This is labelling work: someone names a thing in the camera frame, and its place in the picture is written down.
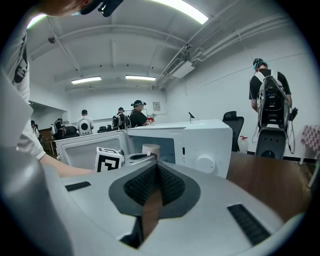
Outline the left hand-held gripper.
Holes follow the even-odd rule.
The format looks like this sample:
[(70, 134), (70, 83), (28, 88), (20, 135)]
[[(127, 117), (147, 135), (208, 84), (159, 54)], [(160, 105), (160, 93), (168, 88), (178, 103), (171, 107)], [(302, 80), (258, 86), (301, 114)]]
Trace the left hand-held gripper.
[[(94, 173), (120, 169), (125, 165), (125, 153), (122, 149), (96, 148)], [(148, 161), (157, 161), (157, 155), (154, 153), (135, 153), (128, 156), (128, 165), (137, 165)]]

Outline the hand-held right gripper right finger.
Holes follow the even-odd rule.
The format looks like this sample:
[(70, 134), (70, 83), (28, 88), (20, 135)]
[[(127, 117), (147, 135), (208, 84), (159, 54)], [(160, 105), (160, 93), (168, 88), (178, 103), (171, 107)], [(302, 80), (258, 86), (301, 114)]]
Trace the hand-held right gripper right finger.
[[(160, 165), (193, 179), (199, 199), (184, 216), (160, 219), (143, 243), (148, 256), (270, 256), (294, 233), (304, 214), (287, 222), (263, 202), (225, 178), (173, 163)], [(266, 233), (256, 245), (235, 214), (247, 210)]]

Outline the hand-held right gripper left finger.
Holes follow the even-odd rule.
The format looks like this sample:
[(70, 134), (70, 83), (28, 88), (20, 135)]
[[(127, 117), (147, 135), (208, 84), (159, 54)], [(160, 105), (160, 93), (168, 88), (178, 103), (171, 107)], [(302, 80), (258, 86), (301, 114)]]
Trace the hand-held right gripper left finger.
[(0, 151), (0, 201), (15, 226), (45, 256), (158, 256), (160, 250), (137, 249), (138, 220), (121, 214), (108, 195), (98, 202), (97, 186), (67, 190), (53, 167), (27, 153)]

